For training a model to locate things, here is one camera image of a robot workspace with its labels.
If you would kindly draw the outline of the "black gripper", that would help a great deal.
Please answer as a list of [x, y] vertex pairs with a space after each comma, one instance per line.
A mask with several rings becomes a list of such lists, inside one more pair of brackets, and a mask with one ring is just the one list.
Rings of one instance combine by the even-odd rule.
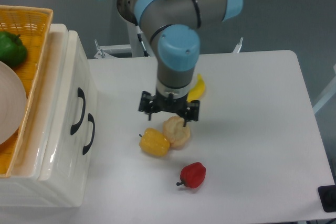
[[139, 112], [145, 113], [149, 121], [152, 118], [152, 114], [163, 111], [181, 116], [184, 120], [184, 127], [190, 121], [198, 121], [199, 109], [200, 101], [192, 100], [191, 102], [187, 102], [187, 94], [181, 98], [174, 98], [172, 94], [165, 97], [158, 91], [155, 95], [142, 91], [139, 104]]

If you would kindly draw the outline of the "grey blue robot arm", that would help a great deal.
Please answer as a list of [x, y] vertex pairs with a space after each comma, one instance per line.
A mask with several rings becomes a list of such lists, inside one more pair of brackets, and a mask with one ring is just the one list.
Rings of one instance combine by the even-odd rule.
[[196, 30], [240, 14], [243, 0], [130, 0], [130, 12], [157, 58], [156, 93], [142, 92], [139, 111], [197, 121], [200, 102], [187, 100], [199, 58]]

